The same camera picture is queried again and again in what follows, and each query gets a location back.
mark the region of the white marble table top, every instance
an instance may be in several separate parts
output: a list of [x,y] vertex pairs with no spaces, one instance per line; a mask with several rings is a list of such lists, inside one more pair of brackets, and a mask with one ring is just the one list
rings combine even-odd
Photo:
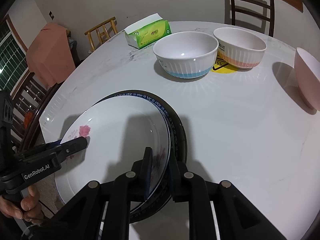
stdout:
[[[170,22],[172,32],[213,34],[224,24]],[[137,50],[123,32],[92,53],[64,82],[40,118],[46,142],[62,138],[101,98],[145,90],[180,116],[188,141],[187,167],[206,180],[230,180],[288,239],[300,239],[320,210],[320,115],[302,102],[293,70],[295,49],[267,43],[261,63],[194,80],[169,76],[152,44]],[[169,202],[130,225],[130,239],[188,239],[188,205]]]

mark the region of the white string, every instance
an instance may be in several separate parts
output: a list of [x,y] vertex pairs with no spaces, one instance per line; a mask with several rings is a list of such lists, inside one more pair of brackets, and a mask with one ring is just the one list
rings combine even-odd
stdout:
[[34,226],[37,226],[37,225],[28,226],[28,227],[23,231],[20,240],[22,240],[22,238],[23,238],[23,236],[25,235],[26,231],[27,231],[29,228],[34,227]]
[[213,222],[214,222],[214,228],[216,230],[216,237],[217,240],[220,240],[220,232],[219,232],[219,226],[218,226],[218,219],[217,219],[217,214],[214,209],[214,204],[213,201],[210,201],[211,209],[212,209],[212,215],[213,215]]

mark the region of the black cable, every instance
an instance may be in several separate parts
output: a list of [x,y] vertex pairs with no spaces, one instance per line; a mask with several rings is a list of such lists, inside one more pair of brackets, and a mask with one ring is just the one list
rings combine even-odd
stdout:
[[39,202],[40,202],[47,210],[49,210],[53,215],[55,215],[55,213],[54,213],[50,208],[48,208],[42,201],[39,200]]

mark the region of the green tissue package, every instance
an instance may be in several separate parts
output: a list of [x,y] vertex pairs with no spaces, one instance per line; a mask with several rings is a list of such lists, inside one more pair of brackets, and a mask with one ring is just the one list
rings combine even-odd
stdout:
[[128,44],[137,49],[171,34],[168,21],[157,13],[131,24],[124,31]]

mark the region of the metal rivet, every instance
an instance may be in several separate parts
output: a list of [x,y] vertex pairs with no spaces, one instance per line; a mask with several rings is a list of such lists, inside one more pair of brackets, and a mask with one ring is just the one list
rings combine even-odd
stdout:
[[184,174],[184,177],[187,178],[187,179],[191,179],[191,178],[193,178],[193,173],[192,172],[186,172]]
[[221,182],[221,185],[222,185],[223,187],[230,187],[230,186],[231,186],[231,182],[228,181],[228,180],[223,180],[223,181]]
[[98,186],[98,182],[93,180],[93,181],[90,181],[89,184],[88,184],[89,188],[95,188]]
[[136,176],[136,173],[134,171],[128,171],[125,175],[128,178],[133,178],[134,176]]

